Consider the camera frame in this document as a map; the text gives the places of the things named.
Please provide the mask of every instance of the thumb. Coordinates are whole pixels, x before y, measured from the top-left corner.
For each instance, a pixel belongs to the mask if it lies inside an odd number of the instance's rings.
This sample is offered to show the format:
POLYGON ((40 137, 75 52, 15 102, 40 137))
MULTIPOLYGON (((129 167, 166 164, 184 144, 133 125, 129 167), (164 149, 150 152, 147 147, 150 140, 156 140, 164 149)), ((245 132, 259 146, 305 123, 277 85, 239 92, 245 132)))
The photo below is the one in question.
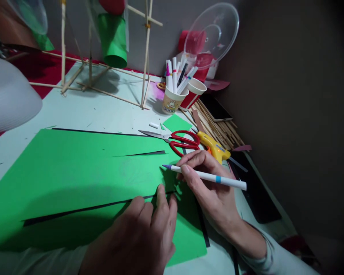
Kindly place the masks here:
POLYGON ((184 164, 181 166, 181 172, 185 178, 187 185, 190 187, 191 191, 195 194, 197 200, 202 207, 209 205, 210 200, 210 190, 205 186, 205 184, 200 179, 199 175, 193 168, 184 164))

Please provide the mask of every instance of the bundle of wooden sticks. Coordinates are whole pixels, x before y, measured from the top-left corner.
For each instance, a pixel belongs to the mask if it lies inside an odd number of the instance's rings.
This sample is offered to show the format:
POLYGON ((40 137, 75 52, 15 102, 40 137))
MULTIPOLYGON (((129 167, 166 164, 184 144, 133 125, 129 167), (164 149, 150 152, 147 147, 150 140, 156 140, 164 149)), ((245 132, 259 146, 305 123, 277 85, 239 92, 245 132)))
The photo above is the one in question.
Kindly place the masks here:
MULTIPOLYGON (((205 133, 219 142, 225 149, 233 150, 234 148, 245 145, 236 131, 238 128, 237 125, 234 124, 232 120, 214 122, 209 111, 200 100, 197 100, 195 104, 192 105, 192 107, 188 110, 193 117, 192 110, 198 111, 200 121, 205 129, 205 133)), ((196 123, 192 121, 184 111, 182 112, 186 115, 190 122, 197 127, 196 123)))

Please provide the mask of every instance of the clear plastic lid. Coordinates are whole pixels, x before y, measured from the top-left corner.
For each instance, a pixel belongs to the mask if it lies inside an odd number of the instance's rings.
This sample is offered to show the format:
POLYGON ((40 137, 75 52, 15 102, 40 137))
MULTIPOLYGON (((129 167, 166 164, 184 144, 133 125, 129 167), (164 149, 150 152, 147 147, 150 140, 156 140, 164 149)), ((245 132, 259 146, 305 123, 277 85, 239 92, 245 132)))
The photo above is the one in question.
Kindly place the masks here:
POLYGON ((188 60, 196 60, 200 70, 213 66, 232 47, 237 37, 239 16, 229 3, 218 3, 205 10, 192 24, 184 46, 188 60))
POLYGON ((8 0, 8 3, 32 31, 47 33, 47 14, 42 0, 8 0))

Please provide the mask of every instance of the hand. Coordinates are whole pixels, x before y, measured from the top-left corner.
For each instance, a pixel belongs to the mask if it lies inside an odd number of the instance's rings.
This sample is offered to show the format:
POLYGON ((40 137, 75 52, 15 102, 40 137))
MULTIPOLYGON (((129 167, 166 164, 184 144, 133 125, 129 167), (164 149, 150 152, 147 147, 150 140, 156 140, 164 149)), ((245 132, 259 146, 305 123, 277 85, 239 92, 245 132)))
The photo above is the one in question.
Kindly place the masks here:
POLYGON ((85 254, 79 275, 163 274, 176 248, 177 201, 169 204, 163 185, 157 189, 157 209, 142 197, 132 200, 113 225, 93 241, 85 254))
POLYGON ((178 174, 177 178, 187 181, 209 223, 221 235, 228 238, 242 221, 236 208, 234 189, 230 186, 202 181, 194 169, 226 178, 232 178, 231 174, 204 150, 186 154, 176 166, 180 166, 182 170, 182 174, 178 174))
POLYGON ((242 254, 255 259, 265 257, 265 239, 239 216, 233 187, 203 182, 194 169, 226 178, 232 178, 231 174, 211 154, 201 150, 183 156, 176 165, 182 171, 177 178, 187 182, 210 224, 242 254))

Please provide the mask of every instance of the yellow glue gun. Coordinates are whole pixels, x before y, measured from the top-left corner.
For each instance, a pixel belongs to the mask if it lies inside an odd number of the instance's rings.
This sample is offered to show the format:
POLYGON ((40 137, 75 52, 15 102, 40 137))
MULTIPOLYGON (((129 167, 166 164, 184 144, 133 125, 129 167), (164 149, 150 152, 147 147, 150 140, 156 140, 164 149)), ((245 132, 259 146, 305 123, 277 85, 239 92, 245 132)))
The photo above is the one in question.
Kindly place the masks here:
POLYGON ((220 163, 222 164, 222 160, 229 159, 230 152, 223 148, 218 142, 216 142, 213 138, 208 136, 207 134, 199 131, 196 133, 197 136, 200 138, 200 142, 210 149, 211 155, 220 163))

